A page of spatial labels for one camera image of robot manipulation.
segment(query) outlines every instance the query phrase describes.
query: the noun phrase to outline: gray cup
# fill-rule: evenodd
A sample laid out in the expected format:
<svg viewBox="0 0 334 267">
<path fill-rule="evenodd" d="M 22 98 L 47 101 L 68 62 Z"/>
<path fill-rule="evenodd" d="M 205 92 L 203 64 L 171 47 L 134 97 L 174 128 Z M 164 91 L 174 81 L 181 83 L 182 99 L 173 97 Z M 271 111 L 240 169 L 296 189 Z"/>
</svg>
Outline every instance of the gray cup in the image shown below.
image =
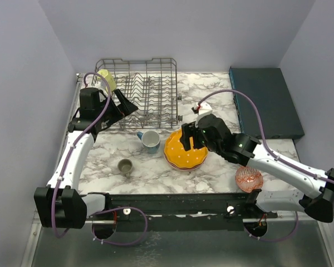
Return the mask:
<svg viewBox="0 0 334 267">
<path fill-rule="evenodd" d="M 132 173 L 133 168 L 132 161 L 129 159 L 122 159 L 117 164 L 117 168 L 123 175 L 125 175 L 127 178 L 130 178 L 130 174 Z"/>
</svg>

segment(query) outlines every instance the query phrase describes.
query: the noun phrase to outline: wall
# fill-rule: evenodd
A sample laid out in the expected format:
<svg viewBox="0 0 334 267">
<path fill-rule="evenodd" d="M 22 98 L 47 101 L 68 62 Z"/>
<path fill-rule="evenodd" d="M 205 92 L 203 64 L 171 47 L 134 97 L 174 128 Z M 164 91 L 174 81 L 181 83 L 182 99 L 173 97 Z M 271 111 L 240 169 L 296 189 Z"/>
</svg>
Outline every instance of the wall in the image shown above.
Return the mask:
<svg viewBox="0 0 334 267">
<path fill-rule="evenodd" d="M 74 68 L 173 57 L 180 71 L 278 66 L 314 0 L 39 0 Z"/>
<path fill-rule="evenodd" d="M 19 266 L 52 174 L 75 72 L 35 0 L 0 1 L 0 267 Z"/>
<path fill-rule="evenodd" d="M 316 1 L 280 67 L 306 133 L 300 159 L 334 167 L 334 0 Z"/>
</svg>

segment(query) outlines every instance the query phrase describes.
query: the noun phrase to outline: polka dot plate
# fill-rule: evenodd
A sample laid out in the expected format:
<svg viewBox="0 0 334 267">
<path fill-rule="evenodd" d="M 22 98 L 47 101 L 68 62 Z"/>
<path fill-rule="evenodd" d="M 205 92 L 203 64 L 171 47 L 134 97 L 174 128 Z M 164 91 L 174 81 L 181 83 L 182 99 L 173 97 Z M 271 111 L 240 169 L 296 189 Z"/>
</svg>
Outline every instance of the polka dot plate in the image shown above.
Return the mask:
<svg viewBox="0 0 334 267">
<path fill-rule="evenodd" d="M 208 155 L 206 147 L 193 149 L 193 140 L 190 138 L 191 150 L 185 151 L 179 139 L 182 136 L 182 129 L 171 133 L 167 138 L 164 148 L 164 155 L 168 163 L 177 169 L 190 170 L 199 167 Z"/>
</svg>

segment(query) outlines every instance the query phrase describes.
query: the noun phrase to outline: mug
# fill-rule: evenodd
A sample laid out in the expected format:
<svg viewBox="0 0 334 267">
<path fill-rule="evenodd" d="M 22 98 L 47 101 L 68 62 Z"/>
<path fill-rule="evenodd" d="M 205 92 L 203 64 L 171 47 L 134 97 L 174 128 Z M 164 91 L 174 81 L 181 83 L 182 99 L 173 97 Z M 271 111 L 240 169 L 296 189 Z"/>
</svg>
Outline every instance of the mug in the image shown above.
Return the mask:
<svg viewBox="0 0 334 267">
<path fill-rule="evenodd" d="M 119 169 L 119 171 L 127 178 L 130 178 L 130 174 L 132 173 L 132 167 L 132 161 L 129 159 L 122 159 L 117 164 L 117 168 Z"/>
<path fill-rule="evenodd" d="M 137 132 L 138 138 L 143 143 L 144 148 L 147 149 L 147 153 L 155 154 L 160 147 L 160 135 L 155 131 L 147 131 L 147 132 Z"/>
</svg>

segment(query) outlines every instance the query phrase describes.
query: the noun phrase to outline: dish drying rack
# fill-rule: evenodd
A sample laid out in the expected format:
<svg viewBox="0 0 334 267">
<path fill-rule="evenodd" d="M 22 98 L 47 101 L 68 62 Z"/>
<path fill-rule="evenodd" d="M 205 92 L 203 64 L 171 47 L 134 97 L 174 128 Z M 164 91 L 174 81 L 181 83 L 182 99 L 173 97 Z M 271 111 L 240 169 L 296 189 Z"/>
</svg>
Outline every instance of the dish drying rack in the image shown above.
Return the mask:
<svg viewBox="0 0 334 267">
<path fill-rule="evenodd" d="M 173 58 L 152 60 L 101 59 L 95 72 L 106 69 L 113 75 L 116 88 L 139 109 L 108 130 L 172 128 L 182 121 L 178 116 L 177 63 Z M 92 85 L 97 81 L 94 76 Z M 112 99 L 119 100 L 112 93 Z"/>
</svg>

